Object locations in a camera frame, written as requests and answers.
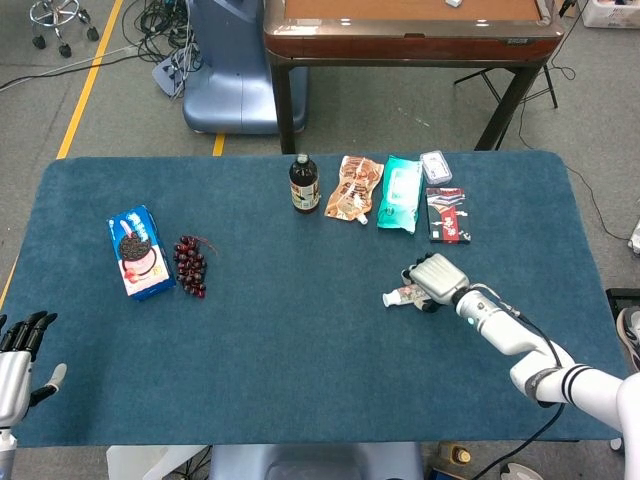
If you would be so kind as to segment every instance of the wet wipes package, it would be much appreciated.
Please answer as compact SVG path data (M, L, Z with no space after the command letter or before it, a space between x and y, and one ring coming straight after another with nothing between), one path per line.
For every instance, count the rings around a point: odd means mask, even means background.
M144 205L115 215L107 224L127 295L144 300L176 284Z
M389 156L384 170L383 197L378 210L378 227L416 231L422 167L420 162Z

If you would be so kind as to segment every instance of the white robotic arm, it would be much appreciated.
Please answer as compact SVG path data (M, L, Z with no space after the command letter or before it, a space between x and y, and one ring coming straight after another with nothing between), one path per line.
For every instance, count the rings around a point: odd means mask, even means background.
M529 352L510 371L511 380L522 394L540 405L570 403L622 432L625 480L640 480L640 373L622 381L575 363L524 315L485 285L470 284L467 276L440 254L427 257L406 273L434 302L454 305L458 315L502 354ZM483 291L495 297L498 304ZM540 335L520 322L532 326Z
M0 479L10 480L18 446L11 428L22 421L30 407L55 394L67 371L64 363L51 379L31 392L31 374L47 327L57 314L37 312L9 328L0 340ZM0 329L7 321L0 315Z

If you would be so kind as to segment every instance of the teal package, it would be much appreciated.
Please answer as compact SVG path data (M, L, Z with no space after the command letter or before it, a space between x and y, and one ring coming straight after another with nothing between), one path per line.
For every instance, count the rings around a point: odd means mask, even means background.
M422 190L420 162L389 155L384 168L382 202L378 210L378 227L416 231Z

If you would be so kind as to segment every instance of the chocolate box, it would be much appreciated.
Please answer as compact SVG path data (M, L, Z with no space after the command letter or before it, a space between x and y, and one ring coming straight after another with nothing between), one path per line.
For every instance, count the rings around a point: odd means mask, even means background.
M462 188L427 188L429 240L469 243L469 211Z
M127 295L144 300L175 286L147 207L138 205L110 218L107 224Z

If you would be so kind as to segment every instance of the orange snack bag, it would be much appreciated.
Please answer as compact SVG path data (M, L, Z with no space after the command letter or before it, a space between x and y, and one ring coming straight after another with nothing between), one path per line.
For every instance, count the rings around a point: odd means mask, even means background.
M383 171L384 165L380 163L346 155L340 165L340 184L329 197L324 214L347 221L358 219L366 225L364 214L371 210L371 194Z

